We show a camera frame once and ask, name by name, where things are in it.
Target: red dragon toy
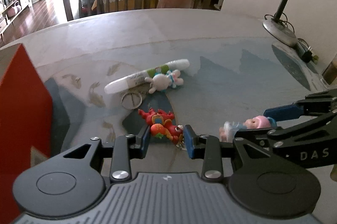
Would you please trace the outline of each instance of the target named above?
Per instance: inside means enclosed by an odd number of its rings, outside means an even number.
[[[183,140],[183,130],[181,125],[176,126],[172,124],[174,114],[171,113],[171,111],[166,113],[165,111],[158,109],[158,112],[156,112],[153,108],[150,108],[149,112],[146,113],[143,110],[138,109],[138,114],[145,119],[149,126],[151,126],[150,133],[152,136],[160,139],[163,136],[166,136],[174,144]]]

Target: pink-haired doll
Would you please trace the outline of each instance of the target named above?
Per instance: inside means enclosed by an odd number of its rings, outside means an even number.
[[[234,135],[240,129],[257,129],[277,126],[274,119],[265,116],[256,116],[246,120],[244,123],[226,121],[223,127],[220,127],[220,141],[232,142]]]

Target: pink hat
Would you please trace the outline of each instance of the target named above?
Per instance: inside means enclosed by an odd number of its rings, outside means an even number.
[[[270,122],[265,116],[256,116],[254,119],[258,120],[257,128],[267,128],[270,127]]]

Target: lamp base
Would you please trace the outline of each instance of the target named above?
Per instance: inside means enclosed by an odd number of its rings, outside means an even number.
[[[294,47],[298,43],[295,34],[288,27],[285,27],[272,19],[265,20],[263,26],[270,34],[287,46]]]

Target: metal screw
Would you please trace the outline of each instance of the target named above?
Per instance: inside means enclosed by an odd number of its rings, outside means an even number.
[[[276,142],[276,143],[274,143],[274,147],[275,148],[277,148],[277,147],[280,147],[280,146],[282,146],[283,145],[283,141],[278,141],[278,142]]]
[[[205,177],[207,177],[208,179],[218,179],[219,177],[221,177],[221,173],[216,170],[209,170],[205,172]]]
[[[127,171],[115,171],[112,173],[114,179],[126,179],[129,176]]]

